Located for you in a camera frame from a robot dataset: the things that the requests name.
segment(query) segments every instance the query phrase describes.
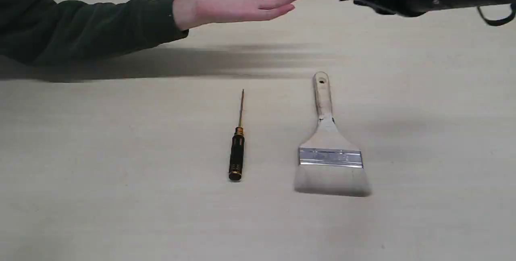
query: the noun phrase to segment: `fingers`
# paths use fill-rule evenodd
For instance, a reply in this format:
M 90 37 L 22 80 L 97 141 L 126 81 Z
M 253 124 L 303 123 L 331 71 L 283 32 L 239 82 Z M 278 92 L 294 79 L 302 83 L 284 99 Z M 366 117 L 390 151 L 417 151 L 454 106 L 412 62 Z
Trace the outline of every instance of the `fingers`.
M 281 6 L 291 4 L 296 0 L 263 0 L 263 3 L 260 4 L 260 9 L 276 9 L 280 8 Z
M 276 9 L 260 10 L 254 18 L 256 21 L 269 21 L 277 17 L 281 17 L 282 15 L 286 15 L 293 11 L 294 8 L 295 7 L 292 4 L 288 4 Z

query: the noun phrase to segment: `wrist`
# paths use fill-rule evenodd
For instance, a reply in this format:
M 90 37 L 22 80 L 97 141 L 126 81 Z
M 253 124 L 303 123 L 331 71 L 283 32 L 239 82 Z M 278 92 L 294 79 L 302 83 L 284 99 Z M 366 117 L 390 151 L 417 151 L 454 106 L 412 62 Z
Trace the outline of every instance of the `wrist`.
M 198 12 L 198 0 L 174 0 L 173 16 L 177 27 L 184 31 L 208 22 L 204 21 Z

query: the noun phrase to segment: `sweater sleeve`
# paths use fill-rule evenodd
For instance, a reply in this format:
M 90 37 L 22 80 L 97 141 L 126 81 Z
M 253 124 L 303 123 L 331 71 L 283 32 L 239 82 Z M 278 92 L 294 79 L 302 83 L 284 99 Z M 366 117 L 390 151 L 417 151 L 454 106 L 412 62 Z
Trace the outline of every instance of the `sweater sleeve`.
M 119 56 L 183 39 L 174 0 L 0 0 L 0 55 L 29 65 Z

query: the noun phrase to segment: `white tabletop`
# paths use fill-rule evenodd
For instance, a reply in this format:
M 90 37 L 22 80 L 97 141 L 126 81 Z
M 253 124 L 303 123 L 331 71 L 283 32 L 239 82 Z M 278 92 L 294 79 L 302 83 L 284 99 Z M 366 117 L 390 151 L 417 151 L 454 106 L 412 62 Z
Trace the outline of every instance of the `white tabletop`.
M 60 75 L 2 59 L 0 259 L 513 259 L 515 35 L 474 9 L 404 19 L 300 0 Z M 293 191 L 319 70 L 370 197 Z

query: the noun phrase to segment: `cuff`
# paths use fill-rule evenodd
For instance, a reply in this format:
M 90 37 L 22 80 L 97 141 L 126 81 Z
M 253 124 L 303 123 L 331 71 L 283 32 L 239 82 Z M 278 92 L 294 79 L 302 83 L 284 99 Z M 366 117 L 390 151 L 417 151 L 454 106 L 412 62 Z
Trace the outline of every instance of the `cuff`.
M 143 34 L 147 43 L 160 45 L 188 37 L 189 30 L 180 30 L 173 16 L 174 0 L 150 0 L 143 15 Z

